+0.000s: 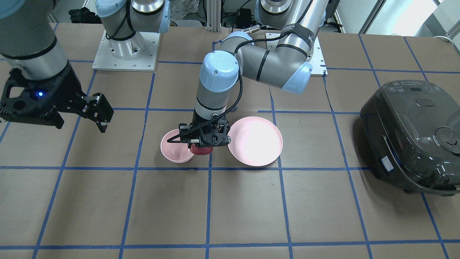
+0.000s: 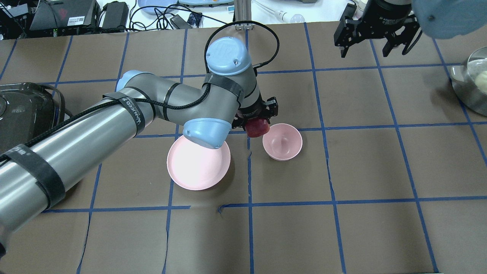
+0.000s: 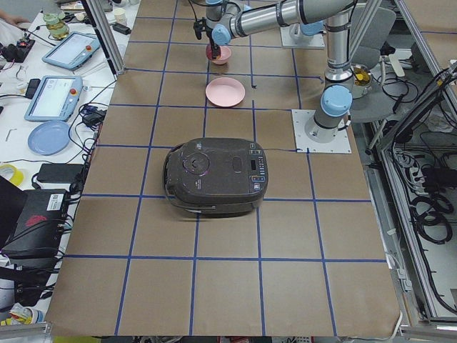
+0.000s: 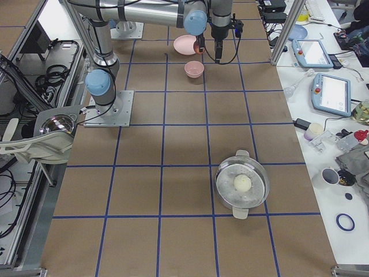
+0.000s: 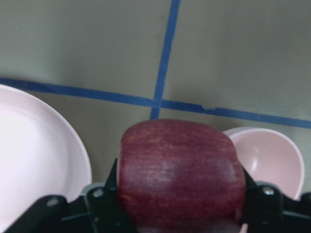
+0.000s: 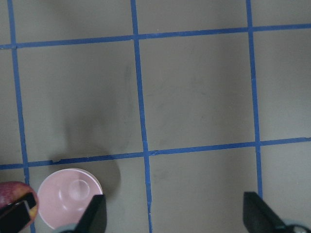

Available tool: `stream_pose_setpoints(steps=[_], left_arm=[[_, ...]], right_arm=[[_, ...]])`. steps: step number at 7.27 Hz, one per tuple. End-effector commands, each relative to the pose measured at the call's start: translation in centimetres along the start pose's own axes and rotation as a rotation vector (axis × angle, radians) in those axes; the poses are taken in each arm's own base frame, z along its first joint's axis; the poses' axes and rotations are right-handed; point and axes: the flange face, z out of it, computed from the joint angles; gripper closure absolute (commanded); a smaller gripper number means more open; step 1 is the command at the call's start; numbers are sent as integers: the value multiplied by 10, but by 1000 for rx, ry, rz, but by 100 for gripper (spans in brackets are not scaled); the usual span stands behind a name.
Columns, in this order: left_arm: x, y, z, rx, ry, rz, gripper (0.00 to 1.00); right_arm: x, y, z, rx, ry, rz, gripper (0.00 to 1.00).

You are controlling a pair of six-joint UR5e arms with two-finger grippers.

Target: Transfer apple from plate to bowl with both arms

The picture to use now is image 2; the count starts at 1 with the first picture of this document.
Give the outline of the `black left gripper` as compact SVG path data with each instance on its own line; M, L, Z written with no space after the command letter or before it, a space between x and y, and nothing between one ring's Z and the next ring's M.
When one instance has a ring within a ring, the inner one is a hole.
M267 100L262 99L259 85L256 83L252 92L244 97L249 105L239 108L232 122L232 129L242 128L249 119L264 118L270 123L270 118L278 116L279 104L276 97Z

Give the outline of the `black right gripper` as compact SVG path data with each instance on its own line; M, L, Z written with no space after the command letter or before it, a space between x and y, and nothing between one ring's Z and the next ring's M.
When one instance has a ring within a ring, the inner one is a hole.
M419 41L419 22L412 12L411 0L369 0L360 19L353 19L357 5L347 4L334 33L334 45L345 58L349 48L366 39L387 40L383 57L400 45L408 54Z

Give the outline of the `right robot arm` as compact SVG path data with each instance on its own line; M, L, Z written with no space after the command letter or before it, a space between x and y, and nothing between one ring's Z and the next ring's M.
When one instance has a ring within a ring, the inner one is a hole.
M485 0L369 0L354 20L356 5L346 5L334 33L334 45L346 57L364 40L386 39L382 54L404 45L408 54L423 34L435 39L464 36L486 25Z

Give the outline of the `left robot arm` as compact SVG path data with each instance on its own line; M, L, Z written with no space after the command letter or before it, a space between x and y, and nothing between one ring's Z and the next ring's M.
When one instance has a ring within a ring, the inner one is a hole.
M260 123L278 115L275 97L264 100L257 69L245 44L234 37L205 45L200 89L131 70L99 103L1 155L1 255L12 234L62 201L92 168L139 135L154 119L183 126L183 135L209 149L220 148L230 130L264 135Z

